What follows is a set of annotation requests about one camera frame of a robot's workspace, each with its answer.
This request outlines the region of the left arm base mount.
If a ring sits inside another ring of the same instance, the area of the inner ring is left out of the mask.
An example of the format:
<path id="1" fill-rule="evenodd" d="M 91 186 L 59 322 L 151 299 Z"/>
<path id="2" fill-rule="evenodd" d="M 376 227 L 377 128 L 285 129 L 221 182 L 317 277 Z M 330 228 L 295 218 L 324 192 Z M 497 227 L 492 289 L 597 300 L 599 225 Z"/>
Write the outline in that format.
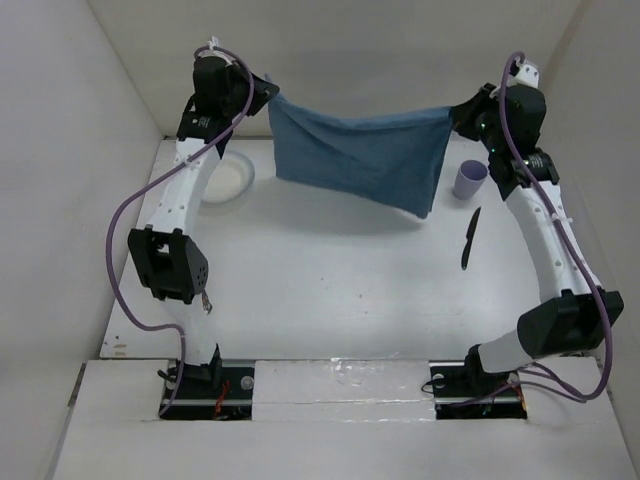
<path id="1" fill-rule="evenodd" d="M 219 380 L 216 384 L 190 378 L 186 368 L 176 398 L 169 404 L 174 391 L 173 380 L 177 367 L 171 365 L 157 374 L 164 381 L 164 391 L 159 406 L 162 420 L 244 421 L 252 417 L 255 363 L 240 360 L 219 362 Z"/>

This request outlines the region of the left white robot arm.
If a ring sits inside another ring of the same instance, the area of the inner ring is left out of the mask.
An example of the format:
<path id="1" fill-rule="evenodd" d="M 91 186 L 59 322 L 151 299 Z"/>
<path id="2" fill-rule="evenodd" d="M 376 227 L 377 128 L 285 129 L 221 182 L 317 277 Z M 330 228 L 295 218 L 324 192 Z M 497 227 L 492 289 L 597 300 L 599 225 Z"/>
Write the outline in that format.
<path id="1" fill-rule="evenodd" d="M 130 231 L 127 242 L 142 286 L 184 331 L 184 361 L 193 365 L 188 384 L 208 397 L 222 387 L 223 373 L 209 363 L 214 353 L 205 325 L 211 311 L 205 298 L 209 263 L 194 239 L 196 217 L 234 129 L 279 89 L 221 47 L 196 52 L 193 85 L 158 206 L 142 227 Z"/>

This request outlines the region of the blue cloth napkin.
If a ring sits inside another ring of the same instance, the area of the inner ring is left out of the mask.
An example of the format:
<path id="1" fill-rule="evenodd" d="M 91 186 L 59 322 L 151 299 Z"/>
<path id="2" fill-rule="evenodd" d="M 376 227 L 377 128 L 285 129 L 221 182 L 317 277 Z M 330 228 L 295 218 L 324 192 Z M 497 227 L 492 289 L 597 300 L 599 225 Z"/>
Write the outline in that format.
<path id="1" fill-rule="evenodd" d="M 339 118 L 287 100 L 268 104 L 276 176 L 393 207 L 431 213 L 452 132 L 449 106 Z"/>

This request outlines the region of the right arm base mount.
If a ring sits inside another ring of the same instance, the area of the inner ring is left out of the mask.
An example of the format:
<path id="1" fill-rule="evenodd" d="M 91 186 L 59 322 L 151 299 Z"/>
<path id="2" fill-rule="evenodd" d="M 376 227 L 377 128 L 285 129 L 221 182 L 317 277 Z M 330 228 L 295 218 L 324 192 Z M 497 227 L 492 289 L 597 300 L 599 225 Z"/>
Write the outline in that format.
<path id="1" fill-rule="evenodd" d="M 485 373 L 471 354 L 464 360 L 430 360 L 421 391 L 432 397 L 437 420 L 526 420 L 518 381 L 515 372 Z"/>

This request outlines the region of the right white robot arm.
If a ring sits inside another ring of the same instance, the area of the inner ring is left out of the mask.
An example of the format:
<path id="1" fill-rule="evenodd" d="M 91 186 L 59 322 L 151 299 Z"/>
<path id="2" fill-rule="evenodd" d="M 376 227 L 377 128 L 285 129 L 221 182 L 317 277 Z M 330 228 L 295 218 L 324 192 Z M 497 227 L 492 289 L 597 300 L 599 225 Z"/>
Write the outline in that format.
<path id="1" fill-rule="evenodd" d="M 525 85 L 486 84 L 451 110 L 456 133 L 481 142 L 489 173 L 516 219 L 535 267 L 539 306 L 516 328 L 469 350 L 462 381 L 473 393 L 494 387 L 499 374 L 548 356 L 592 350 L 605 339 L 598 303 L 615 322 L 624 309 L 619 292 L 605 290 L 589 268 L 562 204 L 559 174 L 536 143 L 546 114 L 541 91 Z"/>

